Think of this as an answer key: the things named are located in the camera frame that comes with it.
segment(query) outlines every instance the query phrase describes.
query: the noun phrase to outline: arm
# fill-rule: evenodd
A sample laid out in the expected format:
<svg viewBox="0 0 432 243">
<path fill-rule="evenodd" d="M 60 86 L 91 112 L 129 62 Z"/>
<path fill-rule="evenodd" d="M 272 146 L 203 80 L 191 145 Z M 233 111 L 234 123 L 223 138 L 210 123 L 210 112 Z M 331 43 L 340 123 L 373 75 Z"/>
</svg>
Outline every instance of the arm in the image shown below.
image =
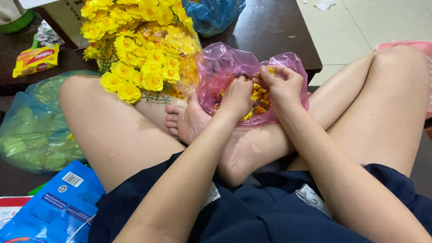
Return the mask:
<svg viewBox="0 0 432 243">
<path fill-rule="evenodd" d="M 151 188 L 114 243 L 187 242 L 219 157 L 237 121 L 252 109 L 252 86 L 244 78 L 233 81 L 209 124 Z"/>
<path fill-rule="evenodd" d="M 337 222 L 374 242 L 432 242 L 405 205 L 305 111 L 299 99 L 303 78 L 285 71 L 287 81 L 267 75 L 266 69 L 257 77 L 275 93 L 275 112 Z"/>
</svg>

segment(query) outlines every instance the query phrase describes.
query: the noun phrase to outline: person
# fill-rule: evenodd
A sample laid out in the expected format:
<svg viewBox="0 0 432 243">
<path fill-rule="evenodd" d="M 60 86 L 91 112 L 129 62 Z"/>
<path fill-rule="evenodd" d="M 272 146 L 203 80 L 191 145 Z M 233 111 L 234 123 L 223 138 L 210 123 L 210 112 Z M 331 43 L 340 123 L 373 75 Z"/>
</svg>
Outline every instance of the person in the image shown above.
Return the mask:
<svg viewBox="0 0 432 243">
<path fill-rule="evenodd" d="M 59 103 L 107 192 L 89 242 L 432 242 L 432 203 L 408 179 L 429 63 L 407 46 L 371 53 L 313 93 L 308 112 L 300 75 L 262 67 L 252 81 L 234 79 L 213 117 L 195 93 L 187 105 L 133 106 L 97 77 L 69 78 Z M 270 90 L 280 124 L 235 128 L 251 110 L 252 82 Z M 257 176 L 261 188 L 214 177 L 240 185 L 295 150 L 286 171 Z"/>
</svg>

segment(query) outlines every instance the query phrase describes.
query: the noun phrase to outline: green plastic bag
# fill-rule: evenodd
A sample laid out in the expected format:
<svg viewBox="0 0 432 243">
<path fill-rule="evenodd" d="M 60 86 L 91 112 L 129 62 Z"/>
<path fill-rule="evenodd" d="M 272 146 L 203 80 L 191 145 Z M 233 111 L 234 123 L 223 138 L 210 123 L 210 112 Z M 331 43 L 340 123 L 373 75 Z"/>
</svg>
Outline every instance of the green plastic bag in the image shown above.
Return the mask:
<svg viewBox="0 0 432 243">
<path fill-rule="evenodd" d="M 30 85 L 18 92 L 0 126 L 0 154 L 8 163 L 36 174 L 62 170 L 73 160 L 86 159 L 73 139 L 58 105 L 61 84 L 73 75 L 98 75 L 71 71 Z"/>
</svg>

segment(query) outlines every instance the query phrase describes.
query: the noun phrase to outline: white cable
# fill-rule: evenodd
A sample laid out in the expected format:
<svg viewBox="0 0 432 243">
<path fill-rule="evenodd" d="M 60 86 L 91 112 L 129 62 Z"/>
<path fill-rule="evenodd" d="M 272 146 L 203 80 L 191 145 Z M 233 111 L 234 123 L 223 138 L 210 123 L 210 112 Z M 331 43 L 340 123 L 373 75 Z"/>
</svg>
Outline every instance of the white cable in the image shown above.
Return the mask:
<svg viewBox="0 0 432 243">
<path fill-rule="evenodd" d="M 75 233 L 73 233 L 73 235 L 70 237 L 70 239 L 68 240 L 68 241 L 66 241 L 66 243 L 70 243 L 72 240 L 73 240 L 73 238 L 75 237 L 75 235 L 76 235 L 76 233 L 78 233 L 78 231 L 79 230 L 81 230 L 83 227 L 84 227 L 84 225 L 86 225 L 86 224 L 88 224 L 94 217 L 96 216 L 96 214 L 95 215 L 93 215 L 92 217 L 90 217 L 85 223 L 83 223 L 76 231 L 75 231 Z"/>
</svg>

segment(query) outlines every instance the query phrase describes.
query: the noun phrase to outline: blue plastic bag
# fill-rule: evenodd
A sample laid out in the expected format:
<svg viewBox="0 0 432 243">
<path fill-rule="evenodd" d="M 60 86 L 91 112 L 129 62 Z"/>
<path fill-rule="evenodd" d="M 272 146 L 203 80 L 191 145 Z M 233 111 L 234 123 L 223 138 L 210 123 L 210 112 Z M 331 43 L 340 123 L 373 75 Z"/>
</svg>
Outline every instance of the blue plastic bag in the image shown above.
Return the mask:
<svg viewBox="0 0 432 243">
<path fill-rule="evenodd" d="M 194 22 L 194 29 L 208 38 L 224 32 L 241 14 L 246 0 L 199 0 L 199 3 L 182 0 L 182 4 Z"/>
<path fill-rule="evenodd" d="M 102 194 L 95 172 L 75 160 L 0 230 L 0 242 L 87 243 Z"/>
<path fill-rule="evenodd" d="M 0 126 L 0 155 L 8 163 L 37 174 L 56 173 L 73 160 L 85 157 L 58 106 L 61 84 L 73 75 L 97 75 L 71 71 L 30 85 L 15 95 Z"/>
</svg>

